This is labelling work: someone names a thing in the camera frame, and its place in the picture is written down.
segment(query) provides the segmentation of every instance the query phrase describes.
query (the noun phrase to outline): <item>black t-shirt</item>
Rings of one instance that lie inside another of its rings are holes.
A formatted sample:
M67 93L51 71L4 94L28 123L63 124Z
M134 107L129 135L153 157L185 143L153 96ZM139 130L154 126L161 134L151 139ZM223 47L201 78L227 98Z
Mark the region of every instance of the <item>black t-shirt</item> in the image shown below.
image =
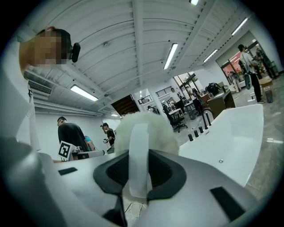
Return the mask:
M64 123L58 127L58 138L59 143L65 141L67 143L73 144L74 146L82 147L83 151L89 151L86 143L85 136L80 129L80 127L73 123Z
M106 134L107 134L107 138L112 137L112 140L110 140L109 142L110 142L110 145L113 145L114 144L114 140L115 140L115 134L114 134L113 130L111 130L111 129L108 130L106 132Z

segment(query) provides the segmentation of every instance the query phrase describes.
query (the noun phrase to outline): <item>white ceiling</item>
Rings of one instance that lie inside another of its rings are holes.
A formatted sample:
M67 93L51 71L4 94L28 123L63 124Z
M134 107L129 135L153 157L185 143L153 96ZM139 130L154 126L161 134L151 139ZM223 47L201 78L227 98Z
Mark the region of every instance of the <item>white ceiling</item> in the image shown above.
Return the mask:
M26 76L53 89L48 102L113 111L113 101L202 65L248 13L234 0L199 0L196 6L188 0L50 0L27 17L18 36L28 40L47 26L68 31L72 44L81 45L78 62L31 67ZM172 43L179 45L164 70ZM74 84L99 100L70 91Z

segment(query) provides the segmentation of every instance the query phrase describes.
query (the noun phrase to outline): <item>floor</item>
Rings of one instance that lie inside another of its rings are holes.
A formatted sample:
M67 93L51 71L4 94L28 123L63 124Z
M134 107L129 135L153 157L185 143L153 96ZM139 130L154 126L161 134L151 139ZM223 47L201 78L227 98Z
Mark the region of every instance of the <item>floor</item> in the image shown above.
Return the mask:
M253 88L242 89L233 94L236 107L256 104ZM281 75L273 81L273 102L263 104L264 107L264 130L260 154L251 177L245 186L258 200L273 192L284 167L284 76ZM188 134L193 134L193 129L198 126L204 128L202 117L190 120L185 115L188 129L175 132L179 145L186 143Z

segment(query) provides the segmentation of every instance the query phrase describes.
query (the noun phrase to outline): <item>office chair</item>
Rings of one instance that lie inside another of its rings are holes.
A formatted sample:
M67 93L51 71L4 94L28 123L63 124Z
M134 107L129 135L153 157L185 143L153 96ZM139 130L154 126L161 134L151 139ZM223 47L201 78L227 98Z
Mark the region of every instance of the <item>office chair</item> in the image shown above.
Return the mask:
M174 119L172 118L172 116L170 116L169 111L168 111L168 109L167 109L166 106L163 106L163 111L164 111L164 113L167 115L167 117L168 117L168 119L169 119L169 121L170 121L170 124L171 124L171 126L174 128L174 130L178 129L178 133L180 133L180 128L181 128L181 127L186 127L186 128L188 128L186 124L182 124L182 123L181 123L181 121L183 121L183 120L185 119L184 117L180 117L180 116L178 115L178 116L177 116L177 119L174 120Z

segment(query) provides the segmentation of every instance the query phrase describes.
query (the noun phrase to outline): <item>fluffy white object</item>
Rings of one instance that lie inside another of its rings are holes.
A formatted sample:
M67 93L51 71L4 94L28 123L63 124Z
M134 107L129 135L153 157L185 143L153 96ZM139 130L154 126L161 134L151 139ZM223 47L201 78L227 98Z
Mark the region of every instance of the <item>fluffy white object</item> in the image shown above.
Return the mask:
M130 136L135 124L148 123L149 149L177 154L179 144L172 126L161 116L154 113L137 112L126 115L116 128L114 150L124 153L129 150Z

